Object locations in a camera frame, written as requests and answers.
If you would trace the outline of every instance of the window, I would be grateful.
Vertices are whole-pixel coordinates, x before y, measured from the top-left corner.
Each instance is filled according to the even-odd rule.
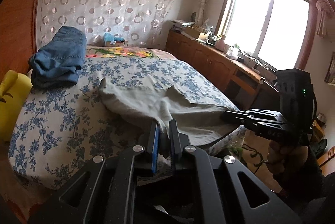
[[[227,44],[237,44],[274,69],[303,69],[311,47],[309,40],[313,42],[314,2],[227,0],[217,33],[226,36]]]

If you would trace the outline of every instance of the metal screw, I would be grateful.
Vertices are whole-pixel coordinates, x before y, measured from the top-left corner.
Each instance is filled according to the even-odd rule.
[[[133,146],[133,151],[135,151],[135,152],[140,152],[142,150],[143,150],[143,146],[141,146],[141,145],[134,145]]]
[[[224,157],[224,160],[225,160],[225,162],[228,163],[228,164],[233,164],[233,163],[236,161],[235,157],[232,156],[232,155],[227,155],[227,156],[225,156],[225,157]]]
[[[95,162],[96,164],[101,163],[102,161],[103,161],[103,156],[101,156],[101,155],[96,155],[93,158],[93,162]]]
[[[195,152],[195,146],[193,146],[193,145],[187,145],[187,146],[185,146],[185,150],[187,152],[190,152],[190,153]]]

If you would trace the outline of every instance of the books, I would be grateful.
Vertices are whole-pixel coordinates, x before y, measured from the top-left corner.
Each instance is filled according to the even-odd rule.
[[[186,22],[184,20],[171,20],[171,22],[173,23],[171,30],[177,33],[181,33],[183,28],[194,24],[194,22]]]

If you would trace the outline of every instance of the window frame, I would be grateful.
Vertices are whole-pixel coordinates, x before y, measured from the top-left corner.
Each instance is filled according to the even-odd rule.
[[[306,32],[305,32],[304,40],[303,40],[297,61],[294,66],[295,68],[299,68],[301,70],[304,70],[307,64],[307,60],[309,58],[312,46],[313,46],[314,34],[316,31],[316,23],[317,23],[316,1],[317,0],[309,0],[309,12],[308,12]],[[264,41],[264,37],[265,37],[267,28],[270,22],[273,2],[274,0],[271,0],[269,4],[268,12],[265,18],[264,25],[262,27],[262,32],[259,38],[259,42],[257,43],[256,49],[254,51],[255,56],[258,56],[262,43]],[[226,34],[227,29],[229,28],[230,21],[232,19],[231,15],[234,10],[234,3],[235,3],[235,0],[223,0],[222,9],[220,12],[220,16],[219,16],[214,34]]]

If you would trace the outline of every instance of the hand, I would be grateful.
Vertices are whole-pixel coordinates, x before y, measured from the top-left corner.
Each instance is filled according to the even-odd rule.
[[[270,142],[268,151],[268,170],[274,175],[284,173],[286,178],[303,167],[308,157],[307,146],[280,146],[275,141]]]

